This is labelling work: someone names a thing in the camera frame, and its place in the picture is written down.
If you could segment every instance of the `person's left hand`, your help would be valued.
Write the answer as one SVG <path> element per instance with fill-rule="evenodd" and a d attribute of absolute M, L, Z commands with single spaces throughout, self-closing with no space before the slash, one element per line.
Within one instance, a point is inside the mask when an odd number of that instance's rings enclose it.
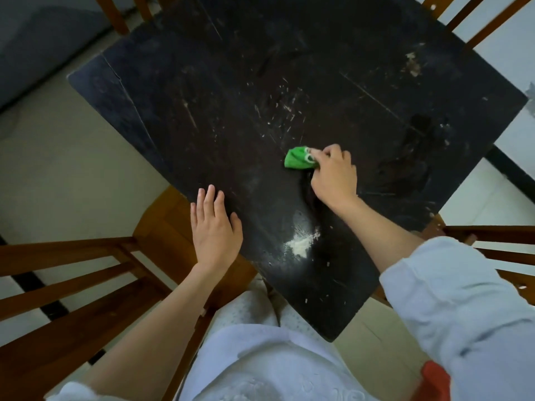
<path fill-rule="evenodd" d="M 198 264 L 223 277 L 236 260 L 244 236 L 236 212 L 230 221 L 227 217 L 225 195 L 219 191 L 214 201 L 215 192 L 212 184 L 206 195 L 199 189 L 197 204 L 191 203 L 191 230 Z"/>

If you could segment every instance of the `sleeve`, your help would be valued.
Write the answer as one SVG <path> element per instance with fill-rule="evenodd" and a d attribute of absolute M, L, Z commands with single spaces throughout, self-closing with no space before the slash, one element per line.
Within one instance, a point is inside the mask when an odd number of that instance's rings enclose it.
<path fill-rule="evenodd" d="M 47 401 L 125 401 L 122 398 L 112 396 L 99 396 L 85 384 L 71 381 L 65 384 L 55 395 L 47 398 Z"/>
<path fill-rule="evenodd" d="M 420 347 L 451 376 L 452 395 L 517 399 L 528 387 L 533 394 L 535 310 L 478 250 L 434 238 L 380 282 Z"/>

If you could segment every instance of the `scratched table surface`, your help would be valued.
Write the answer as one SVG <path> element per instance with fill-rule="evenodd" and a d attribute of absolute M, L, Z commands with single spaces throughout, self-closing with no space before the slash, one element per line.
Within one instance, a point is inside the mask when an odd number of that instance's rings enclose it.
<path fill-rule="evenodd" d="M 414 0 L 179 0 L 69 81 L 189 200 L 222 189 L 241 253 L 330 341 L 379 274 L 286 151 L 341 144 L 358 194 L 422 230 L 526 102 Z"/>

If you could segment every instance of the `green cloth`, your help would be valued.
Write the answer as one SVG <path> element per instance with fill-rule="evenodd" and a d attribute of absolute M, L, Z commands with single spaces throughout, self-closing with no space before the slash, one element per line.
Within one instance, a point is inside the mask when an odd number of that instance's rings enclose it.
<path fill-rule="evenodd" d="M 290 149 L 284 159 L 284 167 L 288 169 L 313 169 L 318 166 L 316 160 L 310 154 L 310 149 L 306 146 L 298 146 Z"/>

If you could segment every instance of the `person's left arm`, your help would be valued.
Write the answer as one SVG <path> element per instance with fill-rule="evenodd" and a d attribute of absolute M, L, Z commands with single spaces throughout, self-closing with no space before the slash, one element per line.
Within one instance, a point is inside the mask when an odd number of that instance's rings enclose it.
<path fill-rule="evenodd" d="M 236 259 L 241 221 L 225 212 L 215 187 L 199 189 L 191 204 L 197 264 L 184 281 L 89 370 L 81 382 L 99 395 L 129 401 L 161 399 L 208 296 Z"/>

